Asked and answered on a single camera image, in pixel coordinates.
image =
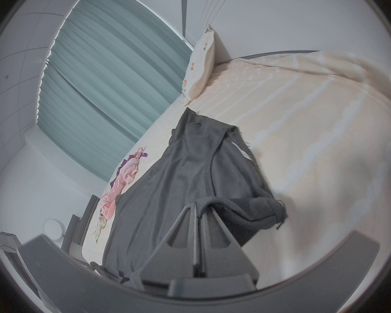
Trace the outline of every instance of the bed sheet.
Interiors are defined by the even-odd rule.
[[[217,66],[188,106],[239,127],[287,207],[278,231],[260,231],[243,247],[260,271],[258,288],[307,268],[356,228],[381,242],[368,280],[376,275],[391,248],[389,70],[350,53],[236,59]],[[185,108],[178,97],[127,153],[146,147],[135,181],[162,156]],[[113,219],[97,244],[96,220],[83,256],[101,264]]]

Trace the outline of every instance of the garment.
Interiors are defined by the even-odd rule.
[[[135,286],[135,276],[190,203],[198,216],[212,205],[240,245],[287,217],[237,127],[187,108],[162,157],[116,197],[103,267]]]
[[[139,159],[143,156],[147,156],[144,153],[144,148],[139,148],[138,151],[129,155],[127,160],[124,160],[118,169],[117,176],[113,182],[110,183],[111,189],[100,199],[101,213],[105,219],[110,219],[116,209],[115,199],[120,194],[122,189],[133,182],[138,172]]]

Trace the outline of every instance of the tiled ceiling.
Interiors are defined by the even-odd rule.
[[[35,124],[48,47],[77,0],[26,0],[0,36],[0,175]]]

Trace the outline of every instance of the green curtain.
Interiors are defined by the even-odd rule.
[[[80,0],[42,78],[37,125],[109,180],[181,92],[191,50],[136,0]]]

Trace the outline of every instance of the pillowcase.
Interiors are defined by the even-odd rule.
[[[210,78],[214,67],[214,31],[207,28],[195,44],[186,75],[182,81],[184,105],[198,98]]]

